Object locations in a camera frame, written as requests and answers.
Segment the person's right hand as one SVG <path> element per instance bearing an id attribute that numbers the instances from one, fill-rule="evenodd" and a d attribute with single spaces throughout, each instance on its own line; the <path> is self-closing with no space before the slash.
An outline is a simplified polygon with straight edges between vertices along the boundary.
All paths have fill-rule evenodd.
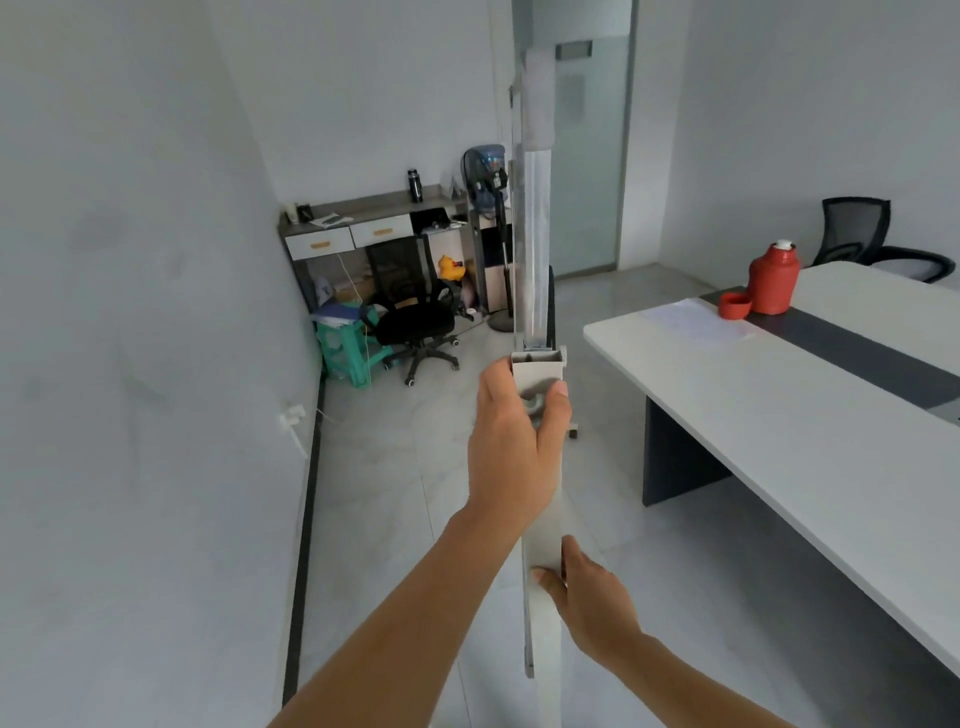
<path id="1" fill-rule="evenodd" d="M 572 535 L 560 542 L 560 571 L 567 606 L 557 610 L 574 644 L 606 670 L 619 674 L 633 660 L 643 638 L 628 589 L 612 572 L 589 557 Z"/>

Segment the person's left hand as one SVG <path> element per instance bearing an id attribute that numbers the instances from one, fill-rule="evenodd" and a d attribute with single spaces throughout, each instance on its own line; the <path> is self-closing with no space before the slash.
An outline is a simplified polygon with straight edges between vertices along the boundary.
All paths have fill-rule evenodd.
<path id="1" fill-rule="evenodd" d="M 509 357 L 483 371 L 469 438 L 466 509 L 496 533 L 518 540 L 551 502 L 563 452 L 539 452 Z"/>

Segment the grey metal stand post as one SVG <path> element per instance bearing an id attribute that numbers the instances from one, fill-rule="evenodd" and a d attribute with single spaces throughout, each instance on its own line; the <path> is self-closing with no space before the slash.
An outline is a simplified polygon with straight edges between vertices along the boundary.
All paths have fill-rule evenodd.
<path id="1" fill-rule="evenodd" d="M 546 411 L 549 387 L 564 376 L 567 353 L 556 345 L 550 272 L 551 150 L 555 141 L 555 53 L 523 52 L 518 75 L 519 131 L 514 152 L 513 304 L 519 349 L 511 355 L 518 392 L 535 430 Z M 558 572 L 565 504 L 562 486 L 521 539 L 524 587 L 525 671 L 534 682 L 538 728 L 562 726 L 563 623 L 548 593 L 531 575 Z"/>

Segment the person's left forearm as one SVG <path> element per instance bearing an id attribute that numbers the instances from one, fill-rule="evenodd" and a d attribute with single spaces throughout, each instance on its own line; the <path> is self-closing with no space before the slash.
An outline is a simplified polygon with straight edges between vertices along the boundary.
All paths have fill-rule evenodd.
<path id="1" fill-rule="evenodd" d="M 267 728 L 428 728 L 479 607 L 537 514 L 467 504 Z"/>

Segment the person's right forearm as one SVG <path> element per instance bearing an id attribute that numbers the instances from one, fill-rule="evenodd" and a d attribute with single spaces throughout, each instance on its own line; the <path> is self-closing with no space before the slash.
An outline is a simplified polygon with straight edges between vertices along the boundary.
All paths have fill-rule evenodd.
<path id="1" fill-rule="evenodd" d="M 630 633 L 596 662 L 615 675 L 665 728 L 796 728 L 643 633 Z"/>

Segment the black swivel office chair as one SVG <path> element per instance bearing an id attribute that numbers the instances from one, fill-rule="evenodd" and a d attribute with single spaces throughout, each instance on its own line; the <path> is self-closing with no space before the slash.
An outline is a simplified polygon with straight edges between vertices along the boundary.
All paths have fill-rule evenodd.
<path id="1" fill-rule="evenodd" d="M 381 362 L 386 371 L 410 363 L 404 378 L 408 387 L 415 385 L 428 358 L 460 370 L 458 357 L 446 350 L 459 345 L 454 334 L 459 297 L 450 282 L 428 271 L 423 243 L 420 237 L 408 236 L 364 249 L 374 293 L 361 305 L 361 320 L 386 353 Z"/>

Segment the green plastic stool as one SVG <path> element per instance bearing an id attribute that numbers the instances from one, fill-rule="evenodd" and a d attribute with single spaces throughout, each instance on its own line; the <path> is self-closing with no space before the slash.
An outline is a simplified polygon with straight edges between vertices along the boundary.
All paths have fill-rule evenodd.
<path id="1" fill-rule="evenodd" d="M 373 372 L 397 350 L 381 345 L 373 335 L 378 312 L 368 311 L 371 324 L 361 316 L 362 306 L 336 299 L 324 303 L 312 314 L 323 362 L 330 376 L 349 380 L 357 389 L 371 385 Z"/>

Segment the black standing fan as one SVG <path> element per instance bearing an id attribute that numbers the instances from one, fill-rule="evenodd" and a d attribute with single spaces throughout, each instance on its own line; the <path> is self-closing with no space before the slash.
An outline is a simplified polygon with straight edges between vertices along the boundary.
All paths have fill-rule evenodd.
<path id="1" fill-rule="evenodd" d="M 506 149 L 484 144 L 461 157 L 467 196 L 467 219 L 473 248 L 472 275 L 478 303 L 495 332 L 511 334 L 514 326 L 512 264 L 514 230 L 508 204 Z"/>

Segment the white and grey conference table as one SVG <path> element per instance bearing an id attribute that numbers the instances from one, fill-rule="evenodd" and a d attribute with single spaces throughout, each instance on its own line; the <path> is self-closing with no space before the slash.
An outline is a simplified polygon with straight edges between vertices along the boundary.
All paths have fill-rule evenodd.
<path id="1" fill-rule="evenodd" d="M 960 394 L 913 403 L 689 299 L 583 338 L 960 677 Z"/>

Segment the red thermos jug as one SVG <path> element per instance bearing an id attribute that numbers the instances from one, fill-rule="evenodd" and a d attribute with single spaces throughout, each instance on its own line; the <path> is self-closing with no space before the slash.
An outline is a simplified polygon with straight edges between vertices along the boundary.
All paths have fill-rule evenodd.
<path id="1" fill-rule="evenodd" d="M 776 316 L 790 309 L 799 273 L 802 269 L 796 245 L 778 239 L 750 262 L 747 294 L 750 312 Z"/>

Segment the frosted glass door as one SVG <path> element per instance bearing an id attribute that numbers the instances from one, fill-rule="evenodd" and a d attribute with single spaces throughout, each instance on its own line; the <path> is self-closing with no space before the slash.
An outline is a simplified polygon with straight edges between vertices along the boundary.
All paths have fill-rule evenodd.
<path id="1" fill-rule="evenodd" d="M 630 37 L 557 62 L 550 262 L 557 277 L 617 263 Z"/>

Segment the grey desk with white drawers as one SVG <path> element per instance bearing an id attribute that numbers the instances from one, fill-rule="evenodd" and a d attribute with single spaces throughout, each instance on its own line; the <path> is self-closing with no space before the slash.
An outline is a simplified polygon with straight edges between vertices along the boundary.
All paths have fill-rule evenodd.
<path id="1" fill-rule="evenodd" d="M 330 213 L 354 219 L 321 229 L 311 224 L 292 222 L 286 211 L 279 213 L 277 234 L 283 243 L 294 279 L 308 313 L 318 310 L 315 278 L 324 276 L 332 284 L 347 282 L 351 295 L 359 296 L 361 270 L 371 270 L 365 248 L 380 242 L 419 237 L 429 272 L 437 275 L 437 262 L 443 255 L 462 261 L 466 269 L 466 306 L 485 313 L 478 302 L 473 276 L 473 241 L 468 216 L 467 193 L 453 185 L 450 189 L 430 184 L 424 189 L 422 203 L 414 203 L 408 192 L 389 193 L 313 204 L 317 217 Z"/>

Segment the black mesh office chair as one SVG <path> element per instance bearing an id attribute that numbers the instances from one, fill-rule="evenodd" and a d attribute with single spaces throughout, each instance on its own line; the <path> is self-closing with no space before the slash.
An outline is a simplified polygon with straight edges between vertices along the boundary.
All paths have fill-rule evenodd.
<path id="1" fill-rule="evenodd" d="M 908 278 L 936 284 L 956 271 L 956 263 L 938 252 L 886 244 L 892 221 L 892 202 L 872 197 L 834 197 L 821 202 L 822 242 L 811 267 L 830 262 L 864 266 L 909 263 Z"/>

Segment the white wall plug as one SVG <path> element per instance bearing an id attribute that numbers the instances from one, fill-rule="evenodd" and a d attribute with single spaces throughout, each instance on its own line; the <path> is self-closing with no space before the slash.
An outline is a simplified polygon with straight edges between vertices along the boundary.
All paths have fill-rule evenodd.
<path id="1" fill-rule="evenodd" d="M 297 451 L 304 460 L 309 460 L 310 453 L 304 446 L 298 434 L 298 426 L 306 418 L 306 407 L 303 404 L 294 404 L 279 416 L 279 426 L 281 431 L 289 434 L 296 446 Z"/>

